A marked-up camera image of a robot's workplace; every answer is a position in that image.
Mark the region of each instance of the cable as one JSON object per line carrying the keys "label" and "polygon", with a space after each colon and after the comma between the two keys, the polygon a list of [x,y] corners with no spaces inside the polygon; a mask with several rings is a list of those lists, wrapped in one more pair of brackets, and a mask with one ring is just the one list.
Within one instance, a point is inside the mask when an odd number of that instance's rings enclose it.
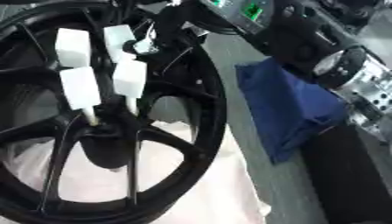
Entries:
{"label": "cable", "polygon": [[219,34],[237,35],[237,29],[226,20],[218,17],[204,4],[192,1],[188,4],[191,14],[190,22],[198,27]]}

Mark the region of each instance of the wheel center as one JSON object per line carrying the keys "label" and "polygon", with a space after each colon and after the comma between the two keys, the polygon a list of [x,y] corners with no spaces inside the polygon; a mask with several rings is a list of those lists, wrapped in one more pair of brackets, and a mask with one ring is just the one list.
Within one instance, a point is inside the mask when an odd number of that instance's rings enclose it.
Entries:
{"label": "wheel center", "polygon": [[140,124],[126,108],[101,110],[100,124],[89,127],[80,140],[88,159],[106,169],[125,166],[135,155]]}

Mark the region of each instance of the white fabric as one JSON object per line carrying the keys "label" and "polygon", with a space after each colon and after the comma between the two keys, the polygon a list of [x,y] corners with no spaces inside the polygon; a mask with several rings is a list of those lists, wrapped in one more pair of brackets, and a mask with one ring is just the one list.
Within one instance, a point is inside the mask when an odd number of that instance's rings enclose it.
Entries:
{"label": "white fabric", "polygon": [[[156,125],[185,140],[191,138],[186,124]],[[27,185],[40,190],[52,146],[53,142],[35,145],[7,166]],[[140,190],[165,178],[182,159],[170,147],[143,143],[139,158]],[[59,192],[65,200],[93,202],[124,198],[126,189],[126,169],[113,172],[94,166],[77,144],[61,176]],[[263,224],[269,212],[270,207],[257,198],[244,156],[227,128],[218,157],[206,175],[153,224]],[[0,223],[12,222],[0,220]]]}

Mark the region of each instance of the gray floor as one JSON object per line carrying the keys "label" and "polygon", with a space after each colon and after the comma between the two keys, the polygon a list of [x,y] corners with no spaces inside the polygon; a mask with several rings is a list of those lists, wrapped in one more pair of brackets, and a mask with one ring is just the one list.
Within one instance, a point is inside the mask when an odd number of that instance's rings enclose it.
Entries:
{"label": "gray floor", "polygon": [[248,106],[237,87],[235,64],[261,61],[265,56],[236,36],[211,34],[206,50],[217,66],[226,88],[228,122],[241,146],[259,196],[272,205],[269,224],[326,223],[305,171],[302,158],[273,166],[256,134]]}

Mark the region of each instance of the black wheel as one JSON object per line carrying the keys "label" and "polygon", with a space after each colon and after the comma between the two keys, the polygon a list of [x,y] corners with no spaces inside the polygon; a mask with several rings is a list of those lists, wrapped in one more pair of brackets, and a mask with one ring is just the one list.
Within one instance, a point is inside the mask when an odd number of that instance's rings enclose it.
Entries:
{"label": "black wheel", "polygon": [[[25,185],[4,165],[0,166],[0,214],[6,218],[29,224],[148,223],[195,185],[214,160],[226,125],[226,98],[214,64],[197,39],[184,31],[172,46],[139,57],[148,62],[149,74],[143,98],[138,102],[140,115],[135,116],[112,89],[114,65],[101,29],[110,20],[108,8],[107,3],[94,1],[53,3],[24,11],[0,24],[0,83],[10,88],[4,90],[7,94],[3,94],[1,102],[6,107],[2,108],[2,125],[6,128],[0,131],[3,151],[19,141],[54,139],[42,191]],[[125,22],[141,37],[153,18],[146,11],[134,10]],[[103,101],[96,109],[101,120],[96,128],[88,125],[80,111],[71,111],[65,101],[58,75],[61,67],[53,49],[60,27],[88,30],[92,36],[92,67]],[[20,127],[8,123],[15,114],[23,113],[22,105],[29,101],[26,99],[44,91],[55,96],[57,115]],[[151,125],[151,108],[164,96],[176,96],[186,105],[198,106],[192,143]],[[140,143],[146,140],[178,149],[184,162],[162,182],[139,192],[137,155]],[[102,203],[67,201],[59,196],[60,176],[76,142],[81,142],[95,165],[107,169],[128,167],[128,196]]]}

